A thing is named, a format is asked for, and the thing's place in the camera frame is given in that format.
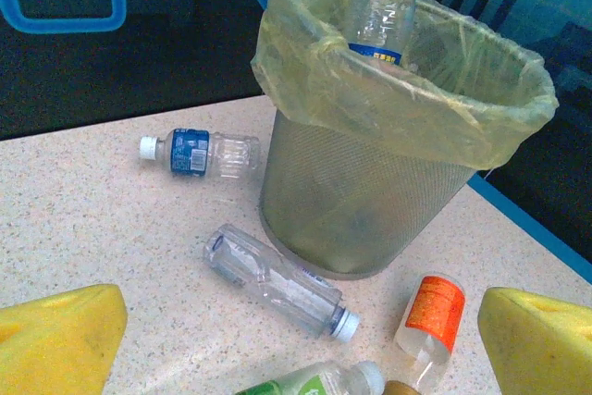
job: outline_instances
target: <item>bottle cap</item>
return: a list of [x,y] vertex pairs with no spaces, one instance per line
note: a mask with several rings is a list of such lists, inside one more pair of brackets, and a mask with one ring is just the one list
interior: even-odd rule
[[360,316],[350,312],[348,309],[343,309],[341,319],[335,330],[333,330],[333,333],[331,333],[331,336],[341,342],[349,342],[359,325]]
[[140,139],[140,159],[156,160],[156,143],[158,138],[143,136]]
[[407,386],[400,381],[387,381],[385,391],[382,395],[421,395],[417,390],[411,386]]
[[355,365],[366,378],[370,393],[372,395],[382,395],[382,391],[385,389],[385,378],[382,377],[380,369],[373,361],[362,361]]

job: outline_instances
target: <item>table surface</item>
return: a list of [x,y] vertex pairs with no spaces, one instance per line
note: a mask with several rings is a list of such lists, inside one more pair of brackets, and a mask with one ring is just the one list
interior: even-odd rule
[[176,127],[259,137],[266,159],[275,108],[262,96],[0,142],[0,306],[115,283],[129,321],[105,394],[221,393],[309,363],[376,360],[423,272],[456,277],[467,303],[438,393],[499,393],[477,331],[488,287],[592,305],[588,283],[465,186],[379,275],[338,282],[363,321],[349,344],[314,339],[235,290],[201,261],[230,222],[267,242],[252,182],[192,179],[138,158],[142,135]]

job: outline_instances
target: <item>mesh trash can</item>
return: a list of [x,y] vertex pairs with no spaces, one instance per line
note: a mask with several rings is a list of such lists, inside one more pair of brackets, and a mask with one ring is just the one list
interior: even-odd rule
[[253,72],[278,109],[265,230],[314,272],[356,279],[386,267],[476,170],[507,162],[558,103],[539,55],[431,0],[417,0],[401,67],[360,56],[341,33],[348,2],[268,0]]

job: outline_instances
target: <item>yellow foam block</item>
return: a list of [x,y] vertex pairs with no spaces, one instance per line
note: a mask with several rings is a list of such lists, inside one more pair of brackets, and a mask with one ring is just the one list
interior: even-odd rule
[[592,309],[492,288],[478,325],[504,395],[592,394]]
[[127,322],[112,284],[0,309],[0,394],[100,394]]

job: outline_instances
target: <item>clear plastic bottle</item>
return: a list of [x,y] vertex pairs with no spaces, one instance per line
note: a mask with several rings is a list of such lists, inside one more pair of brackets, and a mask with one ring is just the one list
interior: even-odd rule
[[340,290],[230,224],[212,235],[203,258],[219,275],[317,337],[348,342],[360,323],[360,316],[339,305]]
[[389,353],[392,369],[385,395],[428,395],[444,376],[464,308],[464,291],[440,273],[420,277]]
[[345,38],[353,51],[399,65],[414,15],[415,0],[351,0]]
[[309,365],[235,395],[381,395],[385,380],[376,363],[345,368],[333,361]]
[[140,158],[180,175],[245,178],[259,167],[259,148],[250,136],[175,129],[165,139],[142,137]]

